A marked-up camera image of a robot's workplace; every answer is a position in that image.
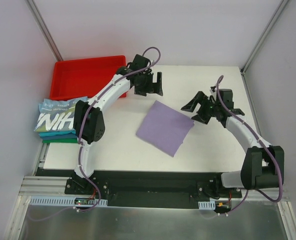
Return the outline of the purple t-shirt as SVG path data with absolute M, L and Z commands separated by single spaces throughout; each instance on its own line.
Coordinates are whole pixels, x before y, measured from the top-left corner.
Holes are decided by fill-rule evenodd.
M 136 136 L 174 157 L 194 126 L 188 116 L 155 101 L 136 131 Z

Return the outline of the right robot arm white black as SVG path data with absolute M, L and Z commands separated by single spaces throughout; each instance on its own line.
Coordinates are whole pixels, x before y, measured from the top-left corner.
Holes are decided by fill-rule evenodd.
M 245 121 L 244 112 L 234 107 L 231 89 L 211 87 L 211 95 L 198 91 L 194 98 L 181 109 L 193 112 L 199 109 L 192 120 L 208 124 L 211 118 L 217 119 L 241 145 L 245 152 L 239 171 L 223 172 L 221 180 L 213 184 L 213 192 L 218 197 L 225 197 L 231 188 L 256 190 L 277 188 L 282 193 L 284 181 L 284 150 L 273 146 Z

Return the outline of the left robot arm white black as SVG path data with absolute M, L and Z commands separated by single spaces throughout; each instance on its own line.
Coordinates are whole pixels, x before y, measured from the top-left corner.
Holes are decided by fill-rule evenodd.
M 152 68 L 158 63 L 144 54 L 135 55 L 125 66 L 119 67 L 111 80 L 94 97 L 76 103 L 74 129 L 79 145 L 78 162 L 68 183 L 65 193 L 71 190 L 88 195 L 100 194 L 98 185 L 93 181 L 94 168 L 91 166 L 90 152 L 105 133 L 104 112 L 131 88 L 140 96 L 148 94 L 163 95 L 162 74 L 158 72 L 153 82 Z

